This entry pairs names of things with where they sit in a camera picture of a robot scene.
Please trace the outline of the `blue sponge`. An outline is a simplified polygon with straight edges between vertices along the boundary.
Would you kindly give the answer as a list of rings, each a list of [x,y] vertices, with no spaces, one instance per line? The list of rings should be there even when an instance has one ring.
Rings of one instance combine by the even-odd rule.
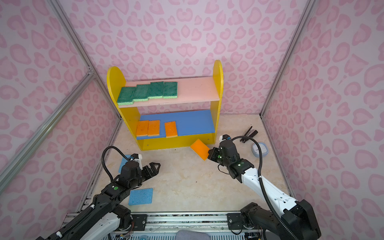
[[[120,174],[121,171],[122,171],[122,167],[129,161],[131,160],[131,155],[125,155],[123,158],[122,158],[122,161],[120,163],[120,167],[119,167],[119,170],[118,170],[118,173]]]
[[[153,200],[153,192],[154,190],[152,188],[131,191],[129,205],[136,206],[151,204]]]

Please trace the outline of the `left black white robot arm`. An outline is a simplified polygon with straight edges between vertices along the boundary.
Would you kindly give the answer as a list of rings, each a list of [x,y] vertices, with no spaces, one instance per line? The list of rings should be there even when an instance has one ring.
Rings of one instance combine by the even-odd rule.
[[[87,208],[46,239],[79,240],[107,214],[112,214],[112,217],[117,220],[117,226],[113,230],[132,231],[135,222],[131,216],[131,210],[121,205],[121,202],[130,195],[132,190],[155,177],[160,167],[161,164],[153,162],[142,168],[136,161],[126,162],[121,173],[106,185],[100,194],[94,196]]]

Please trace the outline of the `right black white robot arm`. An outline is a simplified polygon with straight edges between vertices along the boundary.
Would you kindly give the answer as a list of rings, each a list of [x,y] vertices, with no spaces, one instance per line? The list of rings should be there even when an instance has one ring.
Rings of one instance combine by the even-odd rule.
[[[250,203],[241,209],[244,226],[261,227],[281,240],[317,240],[322,233],[312,205],[285,194],[261,174],[263,159],[255,167],[241,158],[233,140],[222,140],[208,150],[208,159],[226,167],[229,175],[265,200],[268,209]]]

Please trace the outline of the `green sponge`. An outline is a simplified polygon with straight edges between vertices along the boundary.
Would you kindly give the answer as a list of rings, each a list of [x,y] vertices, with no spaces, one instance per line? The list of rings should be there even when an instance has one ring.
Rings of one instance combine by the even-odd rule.
[[[164,93],[164,82],[150,83],[148,99],[162,99]]]
[[[123,87],[120,91],[117,104],[118,106],[132,105],[136,87]]]
[[[178,97],[178,83],[177,82],[164,82],[163,98],[176,99]]]
[[[134,102],[148,101],[150,86],[151,86],[150,84],[137,85],[133,95],[133,101]]]

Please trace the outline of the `orange sponge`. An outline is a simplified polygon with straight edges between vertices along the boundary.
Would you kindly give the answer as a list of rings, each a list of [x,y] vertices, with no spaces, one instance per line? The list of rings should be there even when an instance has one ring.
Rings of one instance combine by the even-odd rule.
[[[190,148],[202,159],[207,160],[209,157],[210,148],[204,144],[200,139],[197,139]]]
[[[166,138],[174,138],[178,136],[178,130],[176,126],[176,122],[166,122],[165,123],[165,132],[166,132]]]
[[[136,136],[137,137],[145,137],[148,135],[149,130],[149,121],[139,121],[136,129]]]
[[[156,137],[160,135],[160,120],[149,121],[148,137]]]

